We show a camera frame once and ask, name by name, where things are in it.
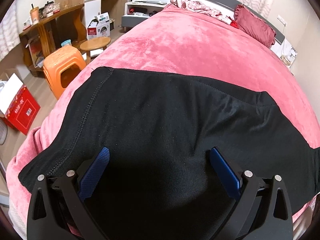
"orange plastic stool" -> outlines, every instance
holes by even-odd
[[[64,46],[45,58],[44,75],[57,99],[85,67],[81,53],[71,45]]]

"metal screw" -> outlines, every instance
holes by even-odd
[[[245,171],[244,174],[249,178],[253,176],[253,173],[251,171]]]
[[[44,179],[44,175],[41,174],[41,175],[38,176],[38,180],[39,180],[39,181],[41,181],[41,180],[43,180],[43,179]]]
[[[75,174],[75,171],[73,171],[73,170],[70,170],[67,172],[68,177],[72,177],[74,174]]]
[[[282,180],[282,178],[281,178],[280,175],[276,175],[276,176],[275,176],[275,179],[276,179],[277,181],[281,181],[281,180]]]

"wall outlet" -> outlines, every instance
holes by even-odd
[[[280,15],[278,15],[277,19],[278,19],[280,22],[282,22],[282,24],[283,24],[284,26],[287,25],[287,22],[285,21],[285,19],[283,19]]]

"black cloth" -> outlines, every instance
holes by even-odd
[[[19,174],[76,170],[102,147],[110,162],[85,201],[111,240],[209,239],[233,200],[206,159],[217,146],[259,177],[279,174],[292,211],[319,191],[312,149],[267,92],[219,80],[100,67],[74,93],[52,144]]]

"red pillow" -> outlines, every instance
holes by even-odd
[[[275,44],[276,32],[264,20],[254,15],[247,7],[238,5],[235,9],[235,21],[239,29],[256,39],[266,47]]]

